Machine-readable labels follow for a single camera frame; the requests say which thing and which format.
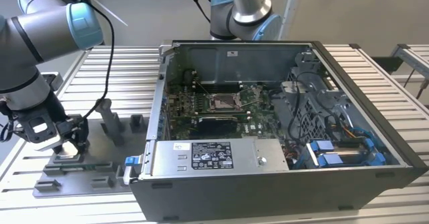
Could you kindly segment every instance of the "metal case panel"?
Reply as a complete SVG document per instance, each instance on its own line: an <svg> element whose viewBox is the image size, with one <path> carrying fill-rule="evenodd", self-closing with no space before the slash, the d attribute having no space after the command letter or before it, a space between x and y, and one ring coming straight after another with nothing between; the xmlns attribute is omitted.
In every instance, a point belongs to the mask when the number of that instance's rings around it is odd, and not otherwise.
<svg viewBox="0 0 429 224"><path fill-rule="evenodd" d="M358 210L402 187L403 168L166 178L131 184L150 221L227 219Z"/></svg>

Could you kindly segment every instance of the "power supply label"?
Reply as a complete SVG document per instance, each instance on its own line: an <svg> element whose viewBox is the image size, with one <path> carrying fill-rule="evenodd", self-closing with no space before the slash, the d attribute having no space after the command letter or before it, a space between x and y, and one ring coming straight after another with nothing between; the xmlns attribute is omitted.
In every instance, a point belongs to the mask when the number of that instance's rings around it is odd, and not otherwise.
<svg viewBox="0 0 429 224"><path fill-rule="evenodd" d="M232 169L230 142L192 143L192 169Z"/></svg>

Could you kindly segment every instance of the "yellow wire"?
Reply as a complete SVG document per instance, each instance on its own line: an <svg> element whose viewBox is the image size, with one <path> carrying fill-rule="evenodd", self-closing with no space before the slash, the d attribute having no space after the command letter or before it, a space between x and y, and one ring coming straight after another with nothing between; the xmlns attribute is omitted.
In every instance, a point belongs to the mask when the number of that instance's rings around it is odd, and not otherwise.
<svg viewBox="0 0 429 224"><path fill-rule="evenodd" d="M342 127L342 128L343 128L343 130L347 132L347 134L349 134L351 137L357 138L357 136L355 136L345 127Z"/></svg>

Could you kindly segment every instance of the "metal pole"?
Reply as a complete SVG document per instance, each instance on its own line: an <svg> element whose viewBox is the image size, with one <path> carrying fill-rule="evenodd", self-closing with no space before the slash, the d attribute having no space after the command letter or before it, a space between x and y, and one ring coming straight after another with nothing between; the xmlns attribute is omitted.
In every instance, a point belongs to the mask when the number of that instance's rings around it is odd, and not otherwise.
<svg viewBox="0 0 429 224"><path fill-rule="evenodd" d="M243 24L263 18L271 10L271 0L234 0L232 17Z"/></svg>

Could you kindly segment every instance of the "motherboard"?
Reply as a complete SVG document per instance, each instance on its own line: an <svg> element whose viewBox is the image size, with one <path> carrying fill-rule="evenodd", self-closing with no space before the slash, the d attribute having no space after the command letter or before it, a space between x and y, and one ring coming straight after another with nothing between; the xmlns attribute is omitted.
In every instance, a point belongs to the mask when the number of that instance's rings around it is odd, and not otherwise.
<svg viewBox="0 0 429 224"><path fill-rule="evenodd" d="M283 139L268 91L258 83L170 87L171 139Z"/></svg>

